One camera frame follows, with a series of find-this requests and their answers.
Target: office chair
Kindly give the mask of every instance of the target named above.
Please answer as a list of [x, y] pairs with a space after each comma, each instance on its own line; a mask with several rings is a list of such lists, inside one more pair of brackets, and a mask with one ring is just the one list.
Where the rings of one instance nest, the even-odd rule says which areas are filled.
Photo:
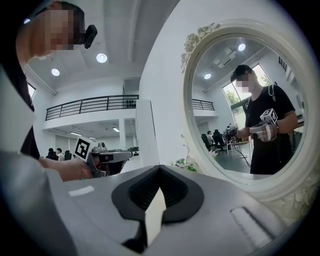
[[227, 150], [225, 150], [224, 149], [224, 146], [225, 146], [225, 142], [224, 142], [224, 139], [223, 139], [223, 137], [222, 137], [222, 134], [219, 132], [219, 131], [217, 131], [217, 132], [214, 132], [213, 133], [213, 140], [214, 140], [214, 144], [215, 144], [215, 146], [216, 146], [216, 148], [218, 148], [219, 149], [219, 147], [218, 147], [218, 143], [220, 144], [220, 150], [216, 150], [215, 152], [219, 155], [221, 152], [226, 152], [226, 153], [228, 153], [228, 151]]
[[64, 160], [71, 160], [72, 154], [70, 153], [70, 150], [66, 150], [64, 152]]
[[48, 155], [45, 158], [49, 158], [51, 160], [58, 161], [59, 157], [57, 156], [56, 152], [48, 152]]

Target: ceiling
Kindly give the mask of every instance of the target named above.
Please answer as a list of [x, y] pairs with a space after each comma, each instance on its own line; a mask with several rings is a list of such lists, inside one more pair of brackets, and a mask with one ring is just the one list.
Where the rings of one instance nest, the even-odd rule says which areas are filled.
[[[138, 78], [153, 44], [179, 0], [68, 0], [85, 13], [85, 27], [94, 24], [97, 36], [91, 47], [76, 45], [74, 50], [58, 51], [28, 63], [39, 78], [53, 90], [97, 78]], [[107, 62], [96, 60], [98, 53]], [[59, 76], [51, 70], [58, 68]]]
[[[73, 137], [70, 132], [81, 134], [85, 137], [93, 137], [96, 139], [100, 138], [111, 138], [111, 137], [119, 137], [120, 133], [113, 130], [113, 127], [119, 129], [119, 120], [108, 120], [108, 121], [99, 121], [99, 122], [86, 122], [74, 125], [61, 126], [53, 129], [49, 129], [49, 131], [54, 132], [56, 134], [68, 135], [68, 137]], [[124, 120], [124, 129], [125, 135], [127, 137], [132, 137], [133, 135], [137, 135], [136, 131], [136, 120], [125, 119]]]
[[[245, 44], [243, 51], [238, 50], [240, 44]], [[213, 61], [226, 47], [229, 47], [232, 51], [235, 50], [236, 55], [226, 66], [220, 68]], [[195, 69], [193, 85], [208, 89], [263, 47], [264, 45], [245, 38], [230, 38], [214, 44], [201, 57]], [[206, 74], [211, 74], [211, 77], [205, 79]]]

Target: black t-shirt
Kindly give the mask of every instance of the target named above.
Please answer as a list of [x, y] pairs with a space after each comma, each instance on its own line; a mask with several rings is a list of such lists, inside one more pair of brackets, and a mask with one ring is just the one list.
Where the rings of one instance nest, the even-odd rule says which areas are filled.
[[[269, 95], [269, 87], [264, 87], [256, 100], [250, 98], [247, 106], [246, 127], [253, 127], [261, 122], [260, 116], [265, 110], [274, 109], [278, 120], [290, 111], [295, 111], [286, 93], [277, 85], [273, 87], [275, 101]], [[253, 153], [251, 160], [251, 174], [275, 174], [292, 157], [289, 134], [278, 134], [274, 141], [263, 142], [257, 134], [253, 134]]]
[[[1, 63], [8, 78], [10, 79], [12, 85], [14, 86], [18, 94], [34, 112], [35, 109], [29, 95], [27, 79], [19, 64], [17, 57], [16, 37], [17, 33], [12, 33], [10, 37], [6, 39], [5, 55], [2, 55]], [[35, 159], [39, 159], [40, 157], [33, 127], [30, 129], [29, 133], [27, 134], [24, 140], [21, 152], [25, 155], [32, 156]]]

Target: black railing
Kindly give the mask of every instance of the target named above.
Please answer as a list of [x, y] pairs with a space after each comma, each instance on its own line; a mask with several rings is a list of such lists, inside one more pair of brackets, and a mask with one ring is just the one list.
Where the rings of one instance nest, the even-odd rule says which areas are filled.
[[214, 104], [211, 101], [192, 99], [192, 108], [194, 110], [215, 110]]
[[112, 95], [79, 99], [47, 108], [45, 120], [96, 111], [135, 109], [138, 99], [139, 95]]

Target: carved rose decoration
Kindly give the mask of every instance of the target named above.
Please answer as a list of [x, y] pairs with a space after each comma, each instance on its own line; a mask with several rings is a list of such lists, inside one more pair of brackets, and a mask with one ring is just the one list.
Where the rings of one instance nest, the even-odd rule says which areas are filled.
[[192, 45], [191, 45], [191, 42], [189, 42], [189, 41], [186, 41], [185, 43], [184, 43], [184, 49], [185, 49], [185, 51], [186, 52], [191, 52], [192, 51]]
[[193, 51], [193, 49], [199, 44], [202, 38], [208, 34], [210, 34], [215, 28], [218, 28], [219, 24], [214, 27], [214, 23], [209, 26], [200, 27], [197, 30], [197, 34], [192, 33], [187, 36], [186, 42], [184, 43], [185, 53], [181, 55], [181, 68], [182, 73], [185, 71], [189, 57]]

